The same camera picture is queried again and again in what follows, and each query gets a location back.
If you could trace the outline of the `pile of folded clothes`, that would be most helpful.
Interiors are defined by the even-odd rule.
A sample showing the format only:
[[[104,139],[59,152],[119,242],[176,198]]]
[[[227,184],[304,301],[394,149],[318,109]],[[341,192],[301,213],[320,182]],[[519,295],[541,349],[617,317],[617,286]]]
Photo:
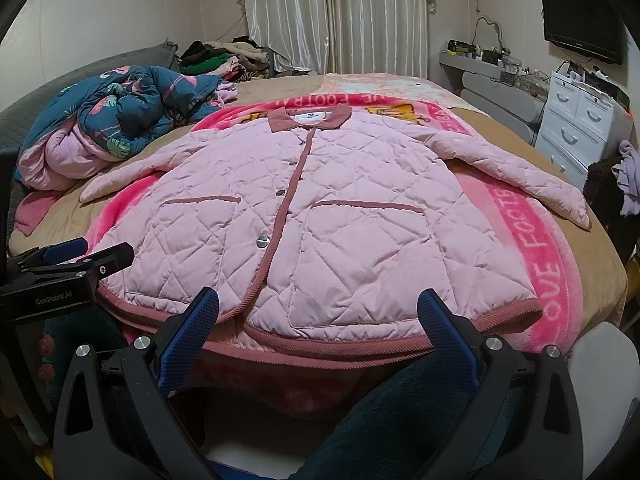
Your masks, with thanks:
[[[183,75],[216,75],[225,81],[266,79],[273,75],[272,52],[247,36],[231,42],[195,40],[178,57]]]

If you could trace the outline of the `grey quilted headboard cushion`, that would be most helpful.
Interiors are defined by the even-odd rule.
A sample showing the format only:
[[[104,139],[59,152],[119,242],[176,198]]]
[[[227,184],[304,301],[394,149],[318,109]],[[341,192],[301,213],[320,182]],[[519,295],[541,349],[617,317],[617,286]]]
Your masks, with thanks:
[[[144,67],[157,65],[165,68],[177,68],[178,49],[178,44],[167,39],[154,47],[102,58],[102,60],[76,68],[76,70],[72,70],[32,90],[32,92],[2,110],[0,114],[1,147],[19,148],[43,107],[64,88],[89,77],[98,76],[107,70],[114,70],[114,68],[125,65]]]

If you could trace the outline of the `black wall television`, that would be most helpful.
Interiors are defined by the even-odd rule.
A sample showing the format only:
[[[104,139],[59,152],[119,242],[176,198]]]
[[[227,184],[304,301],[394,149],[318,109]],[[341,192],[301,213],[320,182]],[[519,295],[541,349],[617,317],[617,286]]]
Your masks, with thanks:
[[[541,0],[544,39],[586,58],[622,65],[623,25],[608,0]]]

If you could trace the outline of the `tan bed sheet mattress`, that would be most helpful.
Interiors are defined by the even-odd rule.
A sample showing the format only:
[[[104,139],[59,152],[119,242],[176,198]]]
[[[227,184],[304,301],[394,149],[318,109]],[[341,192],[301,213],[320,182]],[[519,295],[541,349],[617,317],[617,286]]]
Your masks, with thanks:
[[[298,76],[259,79],[239,84],[239,105],[277,101],[292,96],[306,96],[319,91],[324,84],[321,76]],[[515,133],[486,114],[471,110],[462,103],[451,107],[454,114],[471,125],[489,142],[500,146],[543,170],[553,170],[541,154]],[[87,233],[93,220],[111,200],[108,196],[91,204],[78,202],[81,186],[73,188],[49,209],[29,236],[15,230],[9,237],[10,252],[19,254],[35,246],[80,237]],[[553,218],[562,230],[576,260],[582,279],[582,314],[580,331],[588,332],[611,314],[624,310],[627,297],[627,274],[620,257],[597,218],[592,218],[590,231],[578,229],[558,216]]]

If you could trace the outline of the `grey curved drawer dresser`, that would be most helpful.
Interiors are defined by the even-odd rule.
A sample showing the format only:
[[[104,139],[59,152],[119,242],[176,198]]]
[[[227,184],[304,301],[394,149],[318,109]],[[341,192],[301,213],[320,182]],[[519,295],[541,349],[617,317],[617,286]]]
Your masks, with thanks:
[[[462,100],[494,118],[529,145],[536,142],[545,100],[500,79],[497,65],[439,53],[439,64]]]

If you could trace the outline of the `clutter on dresser top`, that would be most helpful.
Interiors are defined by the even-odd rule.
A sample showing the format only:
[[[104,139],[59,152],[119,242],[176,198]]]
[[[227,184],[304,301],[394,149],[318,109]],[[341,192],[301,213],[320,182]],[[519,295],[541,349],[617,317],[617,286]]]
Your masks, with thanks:
[[[476,42],[480,24],[491,27],[497,45],[482,47]],[[542,96],[549,91],[551,76],[540,70],[524,67],[504,43],[502,29],[496,21],[481,15],[475,22],[471,42],[451,39],[439,53],[439,64],[443,68],[485,76],[493,81],[521,89],[533,96]]]

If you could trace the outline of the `peach white knitted blanket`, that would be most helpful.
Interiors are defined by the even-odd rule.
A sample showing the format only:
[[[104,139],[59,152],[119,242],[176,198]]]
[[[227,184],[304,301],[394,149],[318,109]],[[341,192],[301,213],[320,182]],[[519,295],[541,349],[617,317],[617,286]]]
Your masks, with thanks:
[[[386,73],[326,74],[317,93],[376,94],[410,101],[433,102],[448,108],[465,107],[465,100],[433,81]]]

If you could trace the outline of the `white drawer chest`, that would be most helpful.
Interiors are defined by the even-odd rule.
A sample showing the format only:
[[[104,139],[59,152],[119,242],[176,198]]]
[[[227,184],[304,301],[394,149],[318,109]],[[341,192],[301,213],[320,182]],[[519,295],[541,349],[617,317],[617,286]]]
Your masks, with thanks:
[[[588,167],[617,154],[632,128],[634,120],[620,103],[589,84],[554,72],[535,148],[581,190]]]

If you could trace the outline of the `lavender cloth on chair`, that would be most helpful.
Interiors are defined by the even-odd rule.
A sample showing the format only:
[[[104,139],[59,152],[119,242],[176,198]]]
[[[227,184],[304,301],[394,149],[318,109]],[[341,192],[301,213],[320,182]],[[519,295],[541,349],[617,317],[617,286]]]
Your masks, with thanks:
[[[620,214],[624,217],[640,214],[640,156],[628,141],[618,146],[620,161],[612,167],[612,174],[618,188],[623,192],[623,206]]]

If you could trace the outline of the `blue flamingo comforter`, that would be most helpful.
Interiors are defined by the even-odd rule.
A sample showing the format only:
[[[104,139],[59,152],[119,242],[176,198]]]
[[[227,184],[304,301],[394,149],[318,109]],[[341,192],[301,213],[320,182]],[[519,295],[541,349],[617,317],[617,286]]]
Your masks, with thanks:
[[[14,177],[32,190],[66,191],[237,95],[234,84],[215,74],[183,75],[162,66],[122,66],[78,81],[43,107]]]

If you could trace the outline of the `white striped curtain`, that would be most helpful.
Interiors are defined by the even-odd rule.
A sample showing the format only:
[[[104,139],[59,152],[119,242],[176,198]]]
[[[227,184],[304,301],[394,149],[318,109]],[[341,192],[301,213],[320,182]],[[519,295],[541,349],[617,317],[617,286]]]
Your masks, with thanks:
[[[426,77],[428,0],[243,0],[282,70]]]

